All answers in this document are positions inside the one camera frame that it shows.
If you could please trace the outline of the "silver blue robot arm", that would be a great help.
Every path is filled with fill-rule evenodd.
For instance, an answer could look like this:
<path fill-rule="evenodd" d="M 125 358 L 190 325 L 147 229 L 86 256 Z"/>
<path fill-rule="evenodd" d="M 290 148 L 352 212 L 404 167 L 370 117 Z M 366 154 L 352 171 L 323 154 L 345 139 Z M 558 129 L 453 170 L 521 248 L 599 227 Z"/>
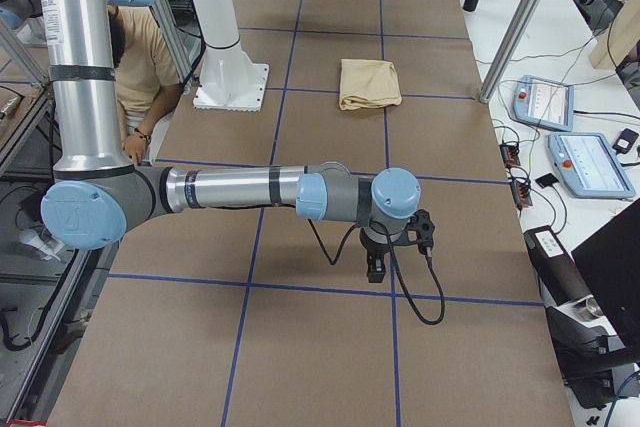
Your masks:
<path fill-rule="evenodd" d="M 94 250 L 187 209 L 287 207 L 309 222 L 348 223 L 365 249 L 372 283 L 383 280 L 397 247 L 429 253 L 429 237 L 418 230 L 421 189 L 401 168 L 363 178 L 337 162 L 154 166 L 156 127 L 183 92 L 156 0 L 39 1 L 62 148 L 41 215 L 56 239 Z"/>

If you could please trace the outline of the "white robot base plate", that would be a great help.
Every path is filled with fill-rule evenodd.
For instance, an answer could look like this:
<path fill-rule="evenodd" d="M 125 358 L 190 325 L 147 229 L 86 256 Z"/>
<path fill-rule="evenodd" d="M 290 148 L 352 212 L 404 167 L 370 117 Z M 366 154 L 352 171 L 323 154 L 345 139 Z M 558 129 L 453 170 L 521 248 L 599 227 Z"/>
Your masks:
<path fill-rule="evenodd" d="M 232 68 L 223 61 L 204 65 L 193 100 L 197 109 L 259 112 L 269 75 L 268 64 Z"/>

